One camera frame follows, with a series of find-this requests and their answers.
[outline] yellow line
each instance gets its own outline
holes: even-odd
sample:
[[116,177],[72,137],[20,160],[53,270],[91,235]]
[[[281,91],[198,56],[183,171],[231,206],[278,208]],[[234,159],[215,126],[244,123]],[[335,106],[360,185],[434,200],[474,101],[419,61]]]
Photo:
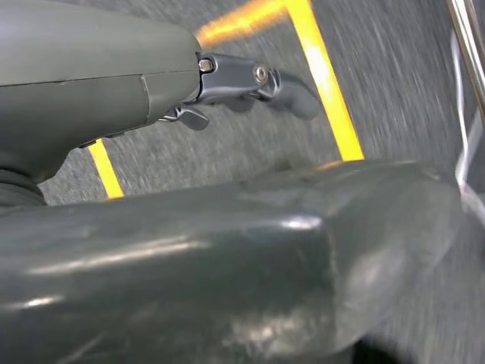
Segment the yellow line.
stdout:
[[342,159],[364,159],[357,133],[312,10],[311,1],[287,0],[286,6],[308,62]]
[[109,199],[115,199],[117,197],[123,197],[123,190],[119,185],[115,170],[108,156],[103,140],[97,140],[95,144],[89,147],[89,151],[94,160],[96,168],[101,182],[105,187]]
[[210,48],[232,39],[251,36],[287,15],[285,0],[252,0],[200,28],[197,37],[201,47]]

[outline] asphalt road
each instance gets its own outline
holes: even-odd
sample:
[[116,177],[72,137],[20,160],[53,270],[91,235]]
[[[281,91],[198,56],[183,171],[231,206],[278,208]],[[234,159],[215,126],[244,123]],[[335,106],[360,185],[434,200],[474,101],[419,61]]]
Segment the asphalt road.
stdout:
[[[65,0],[196,30],[243,0]],[[447,8],[434,0],[314,0],[315,11],[367,158],[414,159],[452,172],[460,151]],[[216,49],[311,74],[289,21],[251,39]],[[474,105],[468,89],[467,113]],[[127,195],[252,177],[281,168],[339,159],[325,113],[311,122],[257,105],[246,115],[204,109],[211,119],[196,133],[155,124],[106,144]],[[483,191],[480,158],[472,184]],[[75,150],[41,186],[48,202],[104,199],[87,150]],[[407,350],[419,364],[485,362],[483,234],[463,231],[430,279],[376,328],[379,341]]]

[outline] metal tube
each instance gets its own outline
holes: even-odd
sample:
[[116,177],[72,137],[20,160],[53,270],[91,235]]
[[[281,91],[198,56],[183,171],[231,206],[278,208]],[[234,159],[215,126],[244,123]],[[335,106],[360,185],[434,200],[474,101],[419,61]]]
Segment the metal tube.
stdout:
[[485,51],[472,0],[448,0],[453,28],[471,80],[478,109],[485,120]]

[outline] bolt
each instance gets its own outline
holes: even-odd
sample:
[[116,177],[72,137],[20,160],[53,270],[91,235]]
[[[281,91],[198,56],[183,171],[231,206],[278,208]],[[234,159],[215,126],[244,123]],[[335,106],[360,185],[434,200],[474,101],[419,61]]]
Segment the bolt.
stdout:
[[264,64],[256,63],[254,65],[254,68],[253,68],[253,75],[258,85],[264,86],[268,83],[269,71]]
[[213,64],[210,59],[204,58],[198,61],[198,69],[203,74],[212,72],[214,70],[214,64]]

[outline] white cable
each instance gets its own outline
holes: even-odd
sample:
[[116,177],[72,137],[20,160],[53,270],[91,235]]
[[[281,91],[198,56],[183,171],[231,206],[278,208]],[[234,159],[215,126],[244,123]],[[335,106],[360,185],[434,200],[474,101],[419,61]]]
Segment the white cable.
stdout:
[[460,153],[455,176],[460,188],[462,203],[473,212],[485,228],[485,205],[471,187],[467,184],[468,170],[477,153],[481,135],[483,133],[483,126],[481,123],[481,115],[477,109],[474,113],[473,124],[470,133],[467,135],[465,125],[465,100],[463,97],[463,83],[460,67],[460,50],[455,33],[451,34],[451,54],[453,57],[455,80],[456,82],[456,110],[458,119],[460,122],[460,131],[463,143],[463,149]]
[[[469,160],[468,144],[467,140],[467,129],[465,125],[465,97],[463,96],[463,82],[462,80],[462,71],[460,67],[460,49],[458,46],[458,40],[454,32],[451,32],[451,55],[453,58],[453,69],[455,70],[455,82],[456,87],[456,111],[458,112],[458,120],[460,122],[460,130],[462,132],[462,142],[463,144],[463,158],[462,162]],[[463,163],[461,168],[456,169],[455,176],[458,185],[462,188],[466,183],[466,174],[468,168]]]

